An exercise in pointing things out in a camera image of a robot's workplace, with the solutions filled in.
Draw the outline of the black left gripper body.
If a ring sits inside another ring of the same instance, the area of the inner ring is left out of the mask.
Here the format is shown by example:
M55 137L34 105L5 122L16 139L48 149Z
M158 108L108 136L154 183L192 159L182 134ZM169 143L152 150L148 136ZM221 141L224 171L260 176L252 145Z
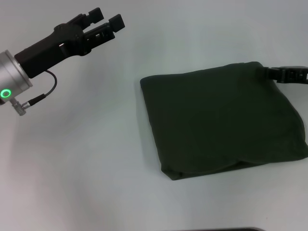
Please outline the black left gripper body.
M14 57L29 78L34 78L71 56L90 52L83 30L76 24L60 24L43 40Z

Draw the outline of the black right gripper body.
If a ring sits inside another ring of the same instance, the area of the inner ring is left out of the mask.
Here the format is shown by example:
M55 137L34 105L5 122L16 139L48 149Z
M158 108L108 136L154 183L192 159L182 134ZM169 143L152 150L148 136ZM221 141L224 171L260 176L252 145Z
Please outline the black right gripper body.
M308 83L308 68L305 66L282 66L280 70L282 76L279 79L279 83Z

